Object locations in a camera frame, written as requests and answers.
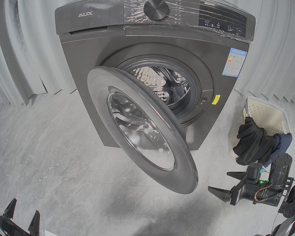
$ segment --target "gray tile floor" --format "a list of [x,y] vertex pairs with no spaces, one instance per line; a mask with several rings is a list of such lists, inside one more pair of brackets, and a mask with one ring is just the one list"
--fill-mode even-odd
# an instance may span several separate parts
[[[0,209],[15,197],[14,220],[21,227],[28,228],[37,209],[41,232],[58,236],[270,233],[278,209],[246,200],[234,207],[207,190],[230,189],[237,181],[226,172],[245,170],[228,152],[228,132],[245,98],[231,93],[203,145],[192,152],[199,185],[189,195],[160,186],[121,149],[104,147],[77,91],[35,95],[28,107],[2,105]],[[295,130],[295,104],[275,97],[271,102],[285,110]],[[293,142],[288,152],[294,151]],[[276,223],[282,220],[279,215]]]

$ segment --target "open door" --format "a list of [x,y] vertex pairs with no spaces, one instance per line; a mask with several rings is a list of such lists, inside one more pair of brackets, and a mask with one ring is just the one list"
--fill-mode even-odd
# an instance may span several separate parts
[[95,67],[87,83],[100,118],[131,160],[171,191],[193,192],[198,171],[185,132],[167,105],[143,82],[117,68]]

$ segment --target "white plastic basket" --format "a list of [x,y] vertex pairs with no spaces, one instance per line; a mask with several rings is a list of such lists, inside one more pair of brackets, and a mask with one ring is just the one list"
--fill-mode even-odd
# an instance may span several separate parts
[[248,97],[244,109],[240,112],[229,132],[228,145],[230,154],[233,157],[237,157],[233,147],[239,142],[239,139],[237,139],[239,127],[241,124],[245,124],[245,118],[249,116],[253,118],[259,127],[264,128],[269,136],[291,132],[283,109],[259,98]]

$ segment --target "washing machine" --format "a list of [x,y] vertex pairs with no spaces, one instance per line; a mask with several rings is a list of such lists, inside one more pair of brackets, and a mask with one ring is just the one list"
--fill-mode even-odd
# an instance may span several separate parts
[[121,147],[181,194],[198,185],[190,150],[199,149],[225,105],[255,22],[210,0],[81,0],[55,11],[56,33],[103,144]]

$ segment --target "qr code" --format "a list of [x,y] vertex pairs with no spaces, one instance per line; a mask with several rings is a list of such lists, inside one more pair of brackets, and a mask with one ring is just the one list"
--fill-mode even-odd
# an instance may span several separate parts
[[244,61],[244,58],[243,57],[237,57],[236,64],[242,64],[243,61]]

